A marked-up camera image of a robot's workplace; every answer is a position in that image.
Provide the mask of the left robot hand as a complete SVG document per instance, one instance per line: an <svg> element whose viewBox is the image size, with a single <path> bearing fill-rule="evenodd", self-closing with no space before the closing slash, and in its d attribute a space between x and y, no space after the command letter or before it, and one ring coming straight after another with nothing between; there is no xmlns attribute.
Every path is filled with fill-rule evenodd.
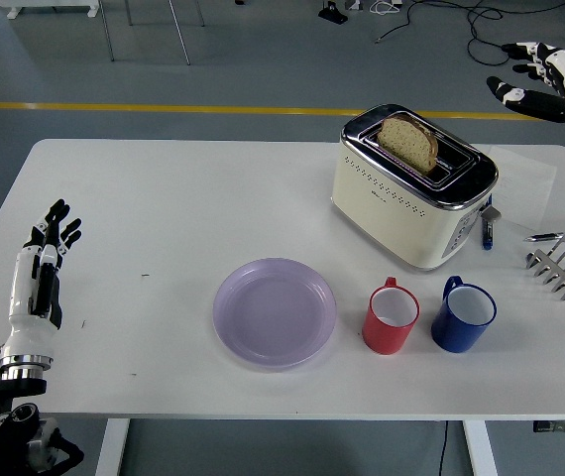
<svg viewBox="0 0 565 476"><path fill-rule="evenodd" d="M4 366L39 364L54 357L53 338L61 327L58 272L65 254L81 237L81 220L67 224L70 206L57 200L32 227L17 255L10 295L11 332L2 347Z"/></svg>

